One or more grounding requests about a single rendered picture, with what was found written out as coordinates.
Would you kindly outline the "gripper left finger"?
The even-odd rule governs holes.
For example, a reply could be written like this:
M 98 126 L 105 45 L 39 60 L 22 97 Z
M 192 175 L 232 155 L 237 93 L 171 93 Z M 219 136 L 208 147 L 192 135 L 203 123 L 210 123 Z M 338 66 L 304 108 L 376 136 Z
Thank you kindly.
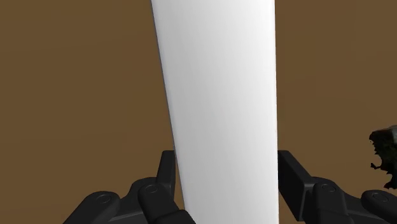
M 63 224 L 195 224 L 174 202 L 176 158 L 162 152 L 155 177 L 138 179 L 126 196 L 100 191 L 86 196 Z

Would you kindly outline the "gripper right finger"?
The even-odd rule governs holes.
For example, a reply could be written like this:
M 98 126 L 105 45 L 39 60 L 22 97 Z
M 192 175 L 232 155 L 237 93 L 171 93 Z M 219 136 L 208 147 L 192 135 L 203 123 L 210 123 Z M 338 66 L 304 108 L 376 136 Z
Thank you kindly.
M 360 198 L 330 179 L 311 176 L 287 150 L 278 152 L 279 192 L 305 224 L 397 224 L 397 196 L 367 190 Z

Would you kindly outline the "tall white cylinder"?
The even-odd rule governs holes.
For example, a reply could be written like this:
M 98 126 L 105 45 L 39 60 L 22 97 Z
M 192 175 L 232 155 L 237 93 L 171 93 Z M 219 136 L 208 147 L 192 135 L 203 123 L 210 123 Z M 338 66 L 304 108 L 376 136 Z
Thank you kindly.
M 151 0 L 185 209 L 279 224 L 275 0 Z

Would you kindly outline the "dark ragged object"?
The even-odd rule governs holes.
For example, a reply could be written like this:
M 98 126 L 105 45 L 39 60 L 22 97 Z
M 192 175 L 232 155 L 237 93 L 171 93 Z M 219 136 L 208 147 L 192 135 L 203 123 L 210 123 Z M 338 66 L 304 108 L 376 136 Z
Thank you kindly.
M 373 169 L 381 169 L 391 174 L 392 178 L 384 185 L 387 189 L 397 189 L 397 125 L 375 130 L 370 136 L 375 154 L 381 159 L 380 165 L 371 163 Z

